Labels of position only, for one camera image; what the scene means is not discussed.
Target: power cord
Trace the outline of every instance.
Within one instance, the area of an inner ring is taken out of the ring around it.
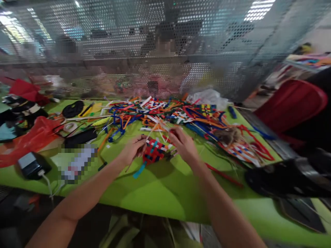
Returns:
[[[42,176],[42,177],[46,180],[46,182],[47,182],[47,186],[48,186],[48,190],[49,190],[49,197],[50,197],[51,200],[52,200],[52,206],[53,206],[53,208],[54,208],[54,198],[53,198],[54,195],[53,195],[53,193],[52,193],[51,183],[50,183],[48,177],[45,176],[45,171],[44,171],[43,169],[42,169],[41,171],[39,171],[39,172],[38,172],[38,176]]]

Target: metal mesh panel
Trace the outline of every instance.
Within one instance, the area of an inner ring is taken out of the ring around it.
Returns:
[[[328,0],[30,0],[0,11],[2,75],[71,97],[245,99]]]

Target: red chair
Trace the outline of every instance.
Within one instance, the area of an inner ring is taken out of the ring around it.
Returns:
[[[328,103],[328,96],[317,86],[290,79],[254,113],[269,128],[281,135],[317,115]]]

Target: person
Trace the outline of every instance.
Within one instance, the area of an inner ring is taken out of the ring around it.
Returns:
[[[212,227],[222,247],[266,247],[200,159],[192,138],[179,127],[169,132],[169,138],[198,178]],[[129,142],[117,158],[60,202],[40,225],[26,248],[67,247],[78,221],[98,203],[104,191],[120,172],[136,157],[142,156],[145,147],[144,135]]]

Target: plastic bag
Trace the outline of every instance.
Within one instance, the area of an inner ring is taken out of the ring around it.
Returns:
[[[222,98],[220,93],[213,89],[207,89],[193,95],[189,95],[186,101],[194,103],[198,99],[200,100],[196,104],[215,104],[217,106],[217,110],[225,110],[228,104],[228,99]]]
[[[37,117],[27,134],[0,146],[0,168],[16,164],[18,159],[24,155],[29,152],[39,152],[45,147],[49,147],[54,141],[58,141],[55,146],[63,143],[63,138],[52,131],[53,128],[59,126],[60,122],[60,120],[46,119],[44,116]]]

